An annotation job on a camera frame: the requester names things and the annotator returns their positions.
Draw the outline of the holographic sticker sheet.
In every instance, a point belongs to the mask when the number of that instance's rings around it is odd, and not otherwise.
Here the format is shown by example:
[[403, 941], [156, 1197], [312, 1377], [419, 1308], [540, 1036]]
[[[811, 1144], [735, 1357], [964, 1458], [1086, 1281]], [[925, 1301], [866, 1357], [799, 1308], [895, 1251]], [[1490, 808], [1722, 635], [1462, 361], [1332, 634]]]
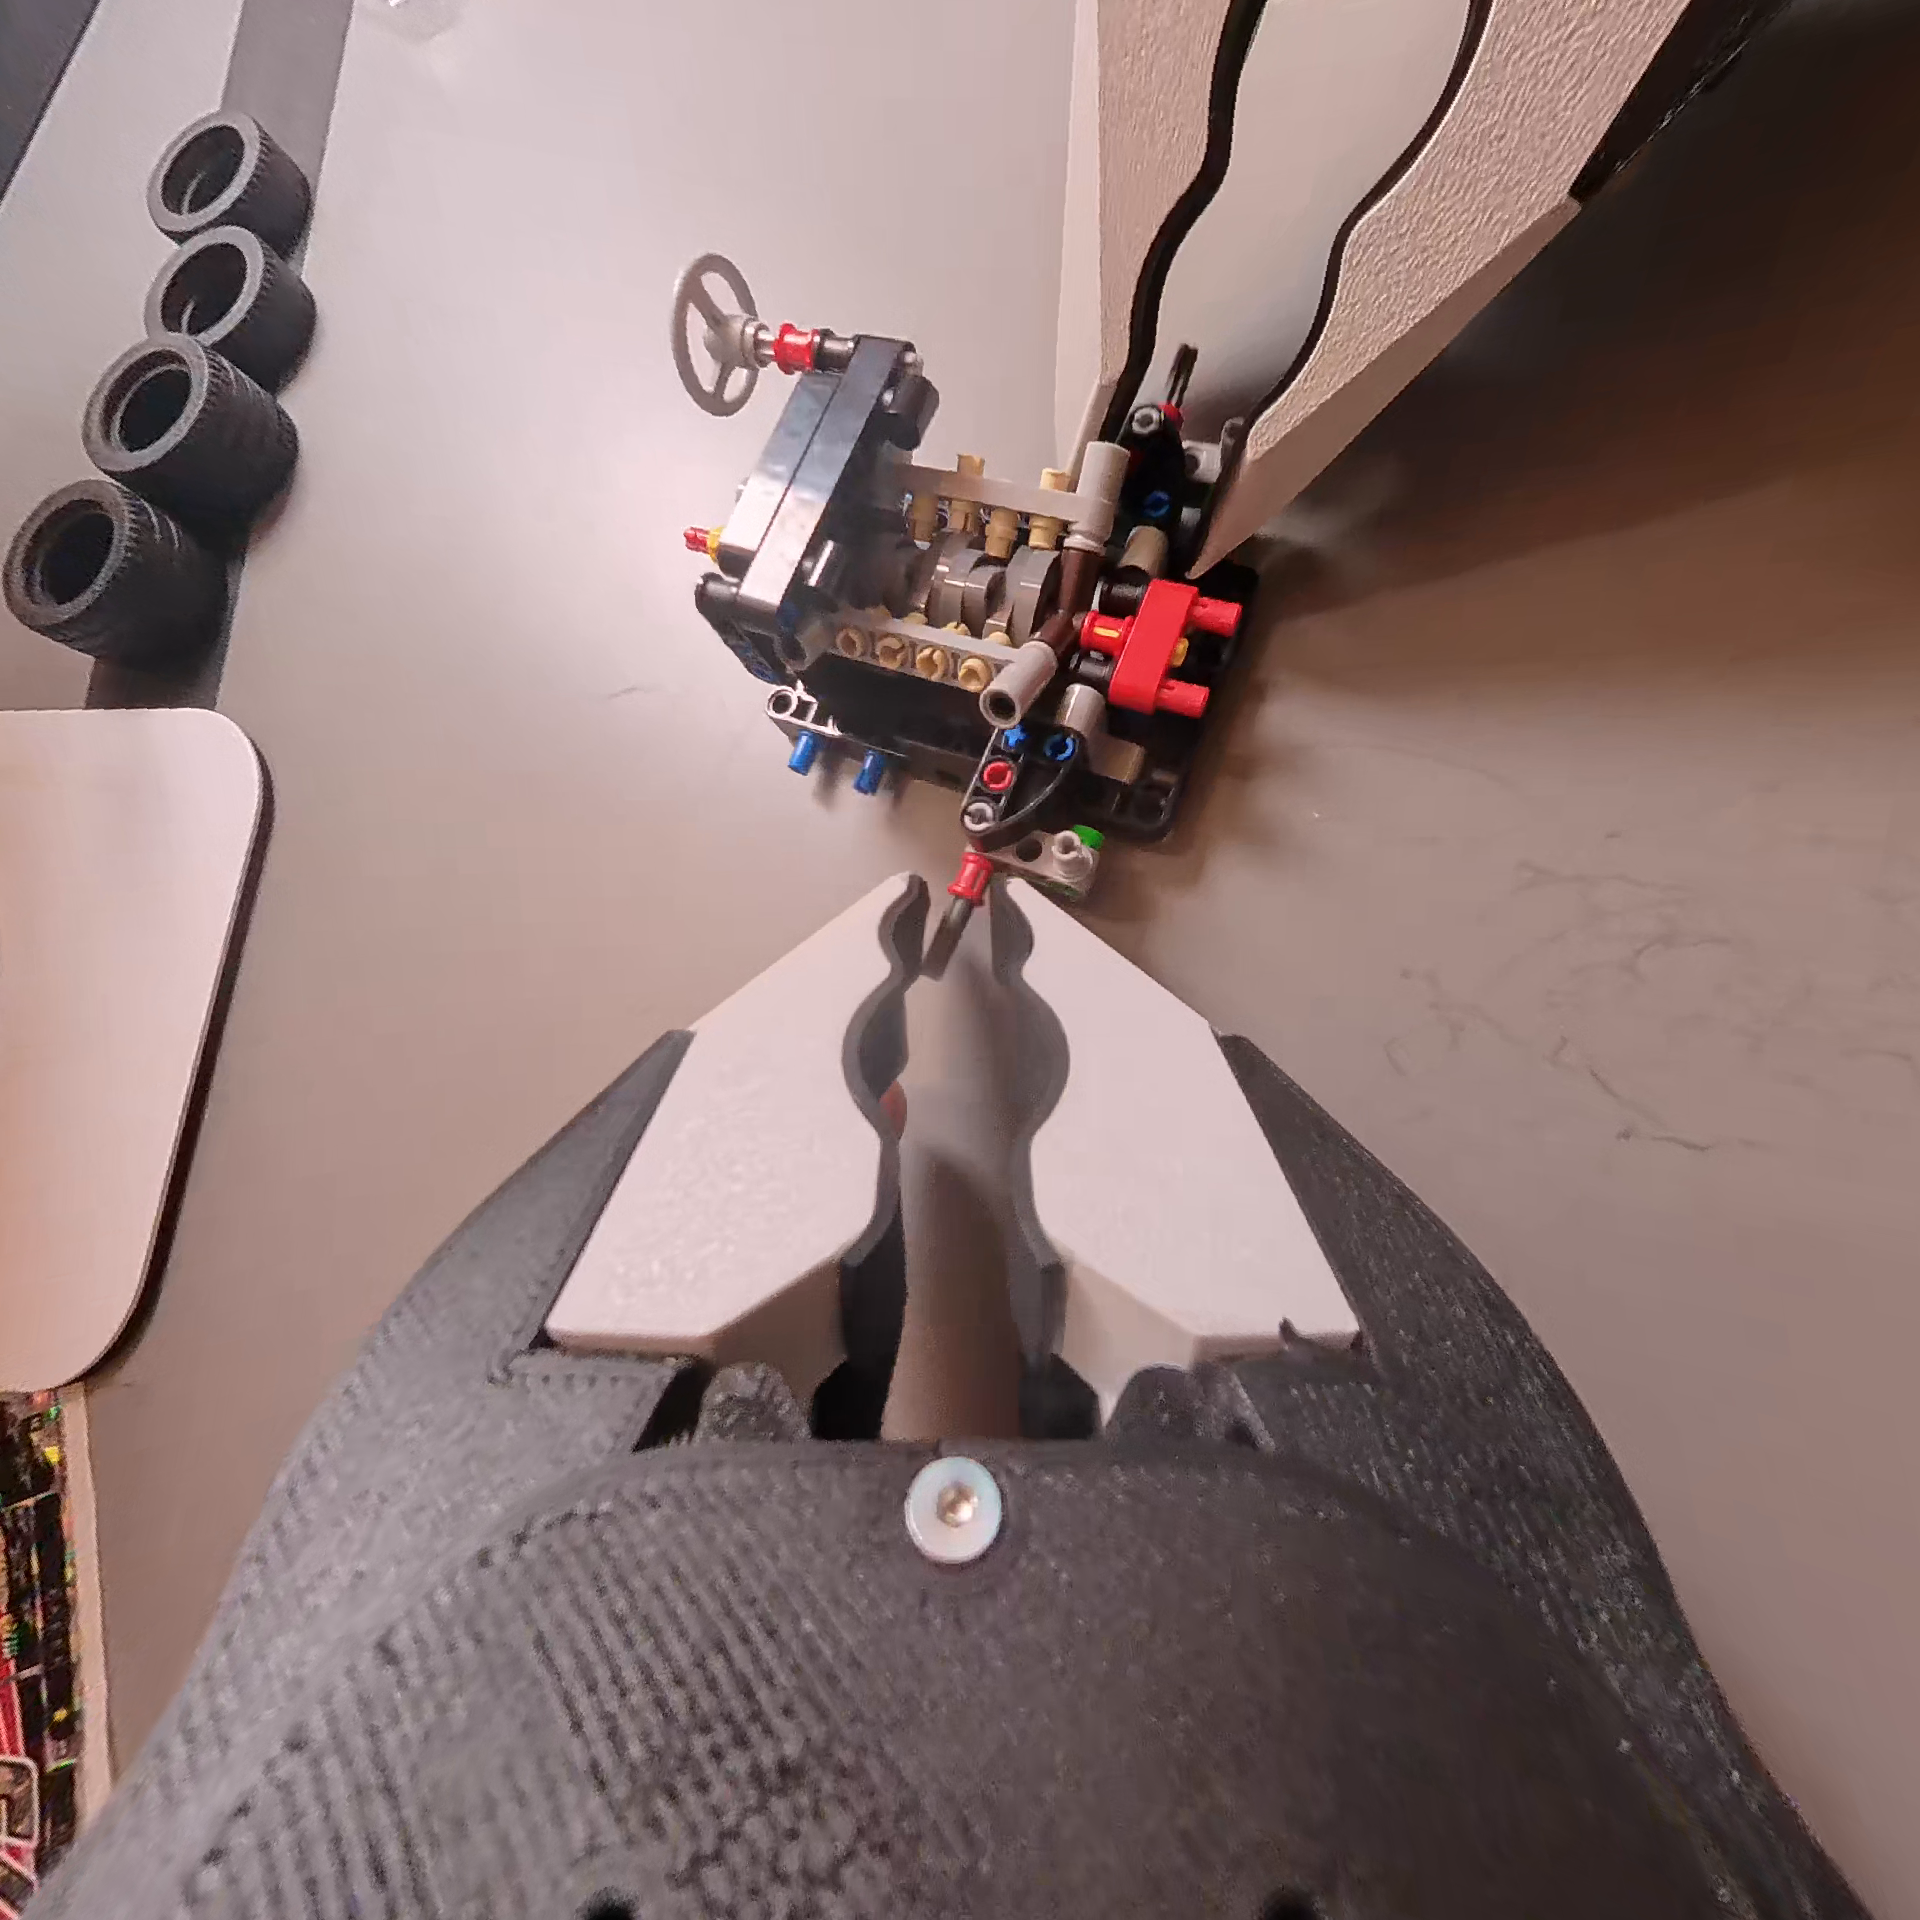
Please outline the holographic sticker sheet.
[[0, 1399], [0, 1913], [23, 1920], [83, 1824], [83, 1578], [63, 1395]]

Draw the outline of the black lego axle red bush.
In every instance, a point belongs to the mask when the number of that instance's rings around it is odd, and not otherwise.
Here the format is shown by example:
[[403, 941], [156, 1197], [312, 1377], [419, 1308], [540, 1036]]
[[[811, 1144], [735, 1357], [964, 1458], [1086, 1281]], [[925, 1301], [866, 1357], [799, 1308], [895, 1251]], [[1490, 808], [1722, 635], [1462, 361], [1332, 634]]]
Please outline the black lego axle red bush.
[[964, 853], [954, 888], [948, 888], [939, 917], [925, 924], [922, 980], [948, 980], [948, 970], [954, 970], [954, 954], [957, 954], [988, 893], [995, 893], [995, 855]]

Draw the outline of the black rubber lego tire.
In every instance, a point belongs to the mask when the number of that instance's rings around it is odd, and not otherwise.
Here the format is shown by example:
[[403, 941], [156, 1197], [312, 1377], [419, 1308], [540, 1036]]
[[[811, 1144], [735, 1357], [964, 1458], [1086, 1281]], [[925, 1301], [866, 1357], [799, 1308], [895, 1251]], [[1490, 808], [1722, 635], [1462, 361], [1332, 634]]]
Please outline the black rubber lego tire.
[[148, 225], [163, 242], [244, 225], [272, 256], [303, 249], [306, 202], [306, 169], [244, 108], [186, 122], [141, 187]]
[[186, 338], [284, 389], [312, 346], [312, 293], [262, 235], [205, 225], [156, 271], [141, 332]]
[[7, 543], [7, 609], [110, 663], [180, 663], [223, 615], [223, 561], [117, 481], [56, 484]]
[[163, 332], [93, 376], [83, 455], [148, 509], [251, 522], [294, 476], [294, 421], [219, 347]]

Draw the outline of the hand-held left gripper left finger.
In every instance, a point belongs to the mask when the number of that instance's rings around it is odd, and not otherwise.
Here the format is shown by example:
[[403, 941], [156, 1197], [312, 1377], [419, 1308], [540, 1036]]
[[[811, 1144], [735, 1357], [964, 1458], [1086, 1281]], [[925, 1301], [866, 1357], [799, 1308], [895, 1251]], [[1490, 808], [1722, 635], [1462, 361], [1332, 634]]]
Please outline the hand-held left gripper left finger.
[[895, 872], [687, 1029], [552, 1308], [552, 1351], [767, 1365], [822, 1442], [879, 1442], [904, 1330]]

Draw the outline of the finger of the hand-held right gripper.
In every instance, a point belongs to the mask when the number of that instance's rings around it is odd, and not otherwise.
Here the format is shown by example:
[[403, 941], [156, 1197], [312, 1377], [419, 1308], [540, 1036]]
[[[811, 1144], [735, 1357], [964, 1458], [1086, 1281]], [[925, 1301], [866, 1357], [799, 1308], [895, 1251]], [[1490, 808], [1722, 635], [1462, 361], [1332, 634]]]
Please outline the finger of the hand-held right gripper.
[[1218, 481], [1191, 572], [1277, 522], [1576, 216], [1658, 53], [1658, 0], [1494, 0], [1415, 162], [1347, 225], [1301, 361]]
[[1112, 442], [1156, 361], [1174, 256], [1213, 205], [1234, 148], [1234, 89], [1252, 0], [1078, 0], [1054, 442]]

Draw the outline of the lego car chassis assembly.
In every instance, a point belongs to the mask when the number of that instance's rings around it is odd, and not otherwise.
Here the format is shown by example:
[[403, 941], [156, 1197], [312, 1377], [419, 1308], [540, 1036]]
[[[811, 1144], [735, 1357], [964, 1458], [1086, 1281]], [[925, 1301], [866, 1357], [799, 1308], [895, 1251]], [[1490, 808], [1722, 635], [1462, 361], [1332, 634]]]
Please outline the lego car chassis assembly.
[[932, 785], [995, 876], [1060, 903], [1112, 843], [1178, 825], [1252, 609], [1251, 561], [1191, 572], [1234, 455], [1186, 442], [1191, 347], [1168, 396], [1028, 484], [974, 455], [925, 464], [925, 356], [767, 323], [726, 256], [687, 260], [671, 361], [708, 421], [788, 376], [726, 522], [687, 528], [694, 609], [767, 687], [788, 775]]

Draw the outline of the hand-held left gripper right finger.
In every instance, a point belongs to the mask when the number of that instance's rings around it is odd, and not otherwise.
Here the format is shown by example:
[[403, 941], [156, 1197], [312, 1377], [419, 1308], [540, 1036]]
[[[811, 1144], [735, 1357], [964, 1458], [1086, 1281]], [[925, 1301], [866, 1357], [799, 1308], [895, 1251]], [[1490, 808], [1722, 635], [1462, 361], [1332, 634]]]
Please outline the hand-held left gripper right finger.
[[1093, 1431], [1138, 1371], [1358, 1347], [1206, 1017], [1020, 876], [995, 888], [995, 993], [1020, 1429]]

